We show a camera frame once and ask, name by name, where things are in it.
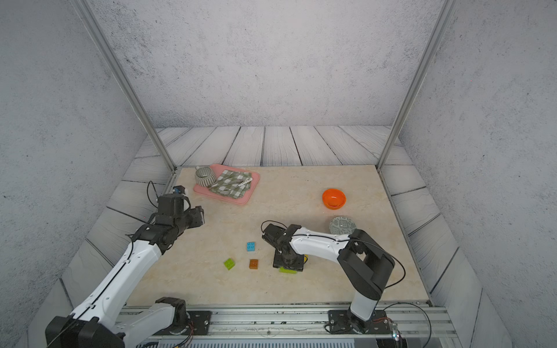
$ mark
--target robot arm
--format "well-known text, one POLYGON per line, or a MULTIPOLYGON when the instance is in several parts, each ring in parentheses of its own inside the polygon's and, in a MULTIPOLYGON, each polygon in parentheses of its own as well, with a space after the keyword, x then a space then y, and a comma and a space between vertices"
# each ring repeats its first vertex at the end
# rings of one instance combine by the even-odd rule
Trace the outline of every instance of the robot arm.
POLYGON ((365 333, 377 302, 381 298, 394 260, 362 230, 339 236, 311 231, 299 225, 284 229, 269 224, 262 238, 275 247, 274 267, 304 270, 304 254, 339 264, 355 288, 348 316, 356 332, 365 333), (358 254, 365 254, 360 259, 358 254))
POLYGON ((147 270, 188 228, 204 224, 203 209, 191 208, 185 189, 158 198, 158 211, 130 238, 114 268, 68 317, 55 317, 46 328, 49 348, 135 347, 153 333, 171 326, 187 327, 185 302, 161 298, 128 322, 115 325, 120 310, 147 270))

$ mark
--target red wire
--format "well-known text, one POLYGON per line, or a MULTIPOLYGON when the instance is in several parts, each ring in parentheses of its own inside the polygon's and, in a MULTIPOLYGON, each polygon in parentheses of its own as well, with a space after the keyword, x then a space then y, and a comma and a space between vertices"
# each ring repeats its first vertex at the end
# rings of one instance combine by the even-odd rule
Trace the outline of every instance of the red wire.
POLYGON ((374 319, 373 322, 380 322, 381 320, 385 320, 385 319, 387 319, 388 321, 392 321, 390 318, 382 317, 382 318, 374 319))
POLYGON ((186 342, 184 348, 189 346, 190 343, 192 343, 192 341, 193 341, 193 324, 192 323, 189 323, 189 329, 190 329, 189 339, 188 339, 188 342, 186 342))

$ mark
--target gray textured wall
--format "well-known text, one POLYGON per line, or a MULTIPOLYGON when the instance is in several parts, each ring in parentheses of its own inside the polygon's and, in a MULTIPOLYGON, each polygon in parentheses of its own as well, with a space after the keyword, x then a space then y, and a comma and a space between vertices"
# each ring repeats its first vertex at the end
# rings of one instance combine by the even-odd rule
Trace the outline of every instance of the gray textured wall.
POLYGON ((390 125, 442 0, 90 0, 157 127, 390 125))
POLYGON ((557 2, 455 16, 401 140, 517 346, 555 346, 557 2))
POLYGON ((145 138, 67 0, 0 2, 0 346, 12 346, 145 138))

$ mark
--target metal frame pole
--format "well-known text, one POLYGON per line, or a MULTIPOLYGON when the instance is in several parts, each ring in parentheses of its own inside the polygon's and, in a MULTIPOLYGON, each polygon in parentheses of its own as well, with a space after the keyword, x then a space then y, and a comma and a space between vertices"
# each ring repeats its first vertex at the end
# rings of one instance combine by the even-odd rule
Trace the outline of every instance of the metal frame pole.
POLYGON ((416 73, 414 74, 414 78, 412 79, 412 83, 408 88, 408 92, 406 93, 406 97, 404 97, 404 101, 400 106, 400 110, 398 110, 398 115, 394 119, 393 126, 390 129, 390 134, 387 138, 387 142, 383 151, 381 152, 381 156, 379 157, 379 162, 377 163, 377 171, 381 171, 387 158, 389 157, 389 153, 391 148, 393 147, 398 134, 402 130, 402 126, 408 117, 408 113, 412 108, 412 104, 414 103, 414 99, 418 94, 420 87, 422 86, 423 80, 426 77, 427 68, 429 64, 433 60, 437 49, 439 48, 439 44, 441 43, 441 39, 443 38, 443 34, 447 29, 447 26, 452 18, 452 15, 455 12, 456 4, 458 0, 445 0, 443 7, 441 8, 441 13, 437 18, 437 23, 433 28, 433 32, 429 37, 429 41, 427 42, 426 49, 423 51, 422 58, 419 62, 418 68, 416 69, 416 73))
POLYGON ((170 170, 174 172, 176 170, 176 165, 174 161, 172 161, 172 158, 170 157, 168 151, 164 147, 164 144, 160 139, 159 134, 153 127, 153 124, 151 123, 149 116, 147 116, 147 113, 145 112, 143 105, 141 105, 141 102, 139 101, 137 94, 135 94, 135 91, 132 88, 128 78, 124 74, 124 70, 118 63, 118 60, 116 59, 114 52, 110 48, 108 41, 103 35, 102 30, 99 27, 99 24, 97 23, 97 20, 95 19, 95 16, 91 11, 91 8, 89 7, 89 4, 87 4, 86 0, 71 0, 71 2, 74 5, 74 9, 77 12, 79 18, 81 18, 81 21, 83 22, 89 35, 93 39, 93 42, 101 52, 106 63, 109 65, 109 68, 112 71, 114 77, 116 78, 118 85, 122 89, 122 92, 124 93, 126 98, 128 98, 128 101, 130 102, 131 107, 134 109, 134 112, 137 115, 139 121, 141 121, 141 124, 147 131, 147 134, 153 141, 153 144, 155 144, 155 147, 157 148, 158 152, 163 157, 164 162, 166 163, 168 168, 170 168, 170 170))

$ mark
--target green checkered cloth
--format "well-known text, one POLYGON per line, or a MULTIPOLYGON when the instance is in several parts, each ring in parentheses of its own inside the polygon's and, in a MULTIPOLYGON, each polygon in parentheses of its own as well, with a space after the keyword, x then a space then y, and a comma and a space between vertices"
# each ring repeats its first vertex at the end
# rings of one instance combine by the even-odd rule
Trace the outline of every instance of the green checkered cloth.
POLYGON ((224 170, 217 181, 209 186, 209 191, 221 196, 242 198, 251 187, 251 182, 240 186, 241 183, 251 178, 251 173, 224 170))

